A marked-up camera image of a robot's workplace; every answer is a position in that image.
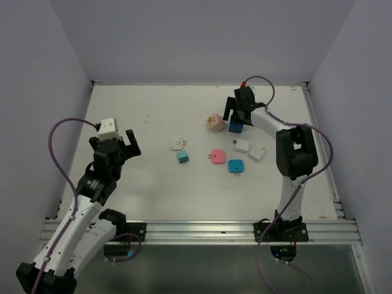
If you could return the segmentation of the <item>blue plug adapter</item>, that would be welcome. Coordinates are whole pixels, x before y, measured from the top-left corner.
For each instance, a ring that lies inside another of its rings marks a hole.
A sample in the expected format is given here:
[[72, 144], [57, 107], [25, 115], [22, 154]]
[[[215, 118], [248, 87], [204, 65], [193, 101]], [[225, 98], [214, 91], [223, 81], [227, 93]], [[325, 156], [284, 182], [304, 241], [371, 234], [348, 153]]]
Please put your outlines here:
[[239, 175], [244, 172], [244, 162], [241, 159], [230, 159], [227, 168], [229, 173]]

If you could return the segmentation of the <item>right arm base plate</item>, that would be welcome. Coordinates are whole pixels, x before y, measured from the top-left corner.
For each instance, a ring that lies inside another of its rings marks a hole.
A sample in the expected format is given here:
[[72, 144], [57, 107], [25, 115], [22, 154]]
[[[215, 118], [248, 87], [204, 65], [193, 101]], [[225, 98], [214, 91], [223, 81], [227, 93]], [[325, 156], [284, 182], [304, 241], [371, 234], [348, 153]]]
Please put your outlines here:
[[[258, 242], [264, 230], [269, 226], [268, 219], [253, 223], [255, 241]], [[309, 235], [303, 218], [295, 220], [278, 219], [261, 238], [262, 242], [308, 242]]]

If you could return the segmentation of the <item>pink plug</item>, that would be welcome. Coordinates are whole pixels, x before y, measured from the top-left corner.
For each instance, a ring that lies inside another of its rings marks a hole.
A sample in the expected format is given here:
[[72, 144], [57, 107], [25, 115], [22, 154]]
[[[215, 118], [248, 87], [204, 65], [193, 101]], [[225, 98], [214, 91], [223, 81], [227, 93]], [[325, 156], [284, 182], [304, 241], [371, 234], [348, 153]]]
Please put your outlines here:
[[226, 162], [226, 153], [223, 149], [213, 149], [208, 155], [208, 159], [214, 165], [224, 164]]

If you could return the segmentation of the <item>white USB charger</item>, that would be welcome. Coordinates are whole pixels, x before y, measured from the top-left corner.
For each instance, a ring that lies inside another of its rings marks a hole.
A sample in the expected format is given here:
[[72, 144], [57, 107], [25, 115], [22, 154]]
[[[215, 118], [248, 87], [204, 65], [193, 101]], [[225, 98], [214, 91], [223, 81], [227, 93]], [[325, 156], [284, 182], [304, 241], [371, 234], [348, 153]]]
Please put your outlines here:
[[248, 157], [256, 162], [259, 162], [265, 153], [265, 148], [262, 146], [254, 146], [248, 153]]

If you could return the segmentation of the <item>white plug adapter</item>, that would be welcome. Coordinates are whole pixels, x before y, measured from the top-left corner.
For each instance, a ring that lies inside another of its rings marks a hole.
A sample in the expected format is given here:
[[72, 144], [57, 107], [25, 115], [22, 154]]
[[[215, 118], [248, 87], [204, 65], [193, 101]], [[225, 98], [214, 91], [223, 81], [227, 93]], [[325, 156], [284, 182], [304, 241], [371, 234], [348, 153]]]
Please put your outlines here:
[[169, 144], [172, 151], [180, 151], [187, 145], [187, 141], [181, 137], [175, 137], [170, 139]]

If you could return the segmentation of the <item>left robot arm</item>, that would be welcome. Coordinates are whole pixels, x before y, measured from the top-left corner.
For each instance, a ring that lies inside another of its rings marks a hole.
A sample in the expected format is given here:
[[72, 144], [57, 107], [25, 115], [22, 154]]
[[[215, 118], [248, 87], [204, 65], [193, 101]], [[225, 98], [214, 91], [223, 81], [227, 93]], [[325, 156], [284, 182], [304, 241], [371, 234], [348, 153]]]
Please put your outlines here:
[[140, 156], [133, 130], [122, 137], [91, 137], [93, 161], [80, 178], [76, 197], [42, 251], [21, 263], [16, 276], [25, 293], [73, 293], [84, 267], [110, 241], [142, 238], [127, 228], [126, 215], [104, 205], [116, 189], [125, 162]]

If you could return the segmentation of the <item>blue cube socket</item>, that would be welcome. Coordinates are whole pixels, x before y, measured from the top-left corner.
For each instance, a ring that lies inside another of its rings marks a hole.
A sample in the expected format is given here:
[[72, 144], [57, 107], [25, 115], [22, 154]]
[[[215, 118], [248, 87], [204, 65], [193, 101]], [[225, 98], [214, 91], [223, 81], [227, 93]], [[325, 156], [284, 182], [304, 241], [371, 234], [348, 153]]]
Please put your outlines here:
[[229, 120], [228, 131], [233, 134], [240, 134], [243, 131], [244, 124], [235, 116], [231, 116]]

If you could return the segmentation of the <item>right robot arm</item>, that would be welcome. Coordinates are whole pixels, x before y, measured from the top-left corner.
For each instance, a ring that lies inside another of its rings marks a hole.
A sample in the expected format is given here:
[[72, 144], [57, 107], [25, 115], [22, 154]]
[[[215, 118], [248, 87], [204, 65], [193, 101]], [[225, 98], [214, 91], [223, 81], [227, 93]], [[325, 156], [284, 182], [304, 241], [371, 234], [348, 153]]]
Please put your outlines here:
[[307, 124], [285, 122], [255, 101], [253, 90], [245, 86], [228, 97], [223, 120], [256, 127], [276, 142], [276, 165], [282, 175], [281, 200], [275, 212], [274, 236], [289, 239], [302, 223], [305, 179], [319, 163], [312, 129]]

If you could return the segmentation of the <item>beige cube socket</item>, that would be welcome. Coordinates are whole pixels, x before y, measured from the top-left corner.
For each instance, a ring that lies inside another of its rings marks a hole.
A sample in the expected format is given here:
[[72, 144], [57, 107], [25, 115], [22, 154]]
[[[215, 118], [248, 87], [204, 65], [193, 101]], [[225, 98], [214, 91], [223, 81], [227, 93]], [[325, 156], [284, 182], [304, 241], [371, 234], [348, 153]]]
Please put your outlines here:
[[219, 132], [225, 127], [223, 117], [217, 113], [212, 114], [207, 119], [208, 127], [214, 131]]

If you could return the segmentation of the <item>teal plug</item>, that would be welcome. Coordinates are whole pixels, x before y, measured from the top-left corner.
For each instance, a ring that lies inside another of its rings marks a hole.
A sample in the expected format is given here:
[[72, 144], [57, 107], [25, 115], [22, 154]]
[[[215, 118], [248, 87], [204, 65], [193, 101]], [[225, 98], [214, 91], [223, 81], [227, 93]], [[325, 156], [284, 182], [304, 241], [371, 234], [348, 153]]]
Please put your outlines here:
[[178, 162], [180, 164], [183, 164], [183, 163], [186, 163], [189, 161], [189, 155], [188, 155], [187, 151], [185, 151], [185, 150], [181, 150], [181, 151], [177, 152], [176, 155], [177, 155]]

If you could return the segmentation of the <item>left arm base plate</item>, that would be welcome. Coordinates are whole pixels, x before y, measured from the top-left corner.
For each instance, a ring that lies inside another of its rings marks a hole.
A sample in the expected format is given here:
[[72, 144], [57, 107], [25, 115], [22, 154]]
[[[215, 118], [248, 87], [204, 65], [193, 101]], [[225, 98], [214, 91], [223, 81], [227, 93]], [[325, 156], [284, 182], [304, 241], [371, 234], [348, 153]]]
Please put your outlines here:
[[145, 222], [125, 222], [116, 229], [116, 235], [111, 241], [118, 242], [141, 242], [145, 241], [147, 224]]

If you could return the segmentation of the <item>long white charger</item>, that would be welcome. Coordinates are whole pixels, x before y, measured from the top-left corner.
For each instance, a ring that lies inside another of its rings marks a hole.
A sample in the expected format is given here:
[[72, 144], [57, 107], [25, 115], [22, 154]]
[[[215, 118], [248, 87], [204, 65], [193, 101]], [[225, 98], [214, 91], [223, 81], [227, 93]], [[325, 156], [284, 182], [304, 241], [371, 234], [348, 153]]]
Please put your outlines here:
[[238, 138], [233, 140], [233, 143], [235, 144], [235, 151], [239, 153], [247, 154], [251, 148], [251, 143], [248, 140]]

